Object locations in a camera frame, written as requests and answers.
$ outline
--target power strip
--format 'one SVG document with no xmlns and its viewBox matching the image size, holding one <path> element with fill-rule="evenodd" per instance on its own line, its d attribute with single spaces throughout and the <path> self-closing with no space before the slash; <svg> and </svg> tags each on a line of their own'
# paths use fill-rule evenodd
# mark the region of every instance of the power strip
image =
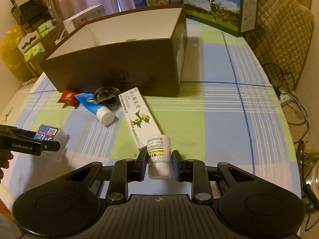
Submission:
<svg viewBox="0 0 319 239">
<path fill-rule="evenodd" d="M 279 103 L 281 107 L 287 105 L 292 99 L 288 94 L 280 94 Z"/>
</svg>

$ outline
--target table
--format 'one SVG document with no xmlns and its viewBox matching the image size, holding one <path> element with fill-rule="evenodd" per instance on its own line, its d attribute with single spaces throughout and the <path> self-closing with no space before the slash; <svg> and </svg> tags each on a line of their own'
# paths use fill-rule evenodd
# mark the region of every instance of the table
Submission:
<svg viewBox="0 0 319 239">
<path fill-rule="evenodd" d="M 275 92 L 244 38 L 187 19 L 188 45 L 179 96 L 145 97 L 172 150 L 206 165 L 229 162 L 300 197 L 299 173 L 286 119 Z M 119 107 L 105 127 L 85 108 L 63 108 L 45 74 L 10 125 L 36 131 L 61 127 L 70 139 L 64 154 L 14 153 L 4 171 L 0 199 L 9 209 L 24 191 L 92 161 L 113 165 L 138 150 Z M 105 196 L 107 185 L 102 195 Z M 190 183 L 150 180 L 129 184 L 131 194 L 190 194 Z"/>
</svg>

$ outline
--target white tube cap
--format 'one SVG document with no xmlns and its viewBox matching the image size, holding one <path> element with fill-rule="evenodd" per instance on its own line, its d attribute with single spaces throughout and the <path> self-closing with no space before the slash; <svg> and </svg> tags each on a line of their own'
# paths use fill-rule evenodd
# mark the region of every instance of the white tube cap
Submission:
<svg viewBox="0 0 319 239">
<path fill-rule="evenodd" d="M 110 125 L 114 119 L 115 115 L 107 107 L 101 107 L 96 112 L 97 119 L 105 126 Z"/>
<path fill-rule="evenodd" d="M 165 180 L 172 176 L 171 165 L 165 163 L 151 164 L 148 167 L 148 177 L 153 180 Z"/>
</svg>

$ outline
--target red wrapper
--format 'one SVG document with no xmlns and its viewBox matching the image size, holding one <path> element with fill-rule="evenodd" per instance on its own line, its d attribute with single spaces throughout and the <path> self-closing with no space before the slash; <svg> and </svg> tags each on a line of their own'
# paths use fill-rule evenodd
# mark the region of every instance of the red wrapper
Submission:
<svg viewBox="0 0 319 239">
<path fill-rule="evenodd" d="M 79 94 L 77 92 L 71 92 L 71 91 L 68 91 L 68 90 L 64 90 L 60 99 L 57 101 L 57 103 L 67 103 L 71 106 L 74 106 L 77 104 L 78 102 L 78 99 L 76 99 L 74 97 L 74 95 L 76 94 Z"/>
</svg>

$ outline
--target quilted chair cover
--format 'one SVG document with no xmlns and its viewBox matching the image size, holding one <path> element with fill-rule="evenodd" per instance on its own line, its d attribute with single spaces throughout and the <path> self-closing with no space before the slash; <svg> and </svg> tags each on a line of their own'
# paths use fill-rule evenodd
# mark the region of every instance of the quilted chair cover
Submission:
<svg viewBox="0 0 319 239">
<path fill-rule="evenodd" d="M 314 17 L 296 0 L 258 2 L 256 29 L 245 39 L 261 65 L 275 63 L 283 70 L 282 88 L 290 91 L 295 87 L 306 59 Z M 282 76 L 280 69 L 265 66 L 264 70 L 271 83 L 277 86 Z"/>
</svg>

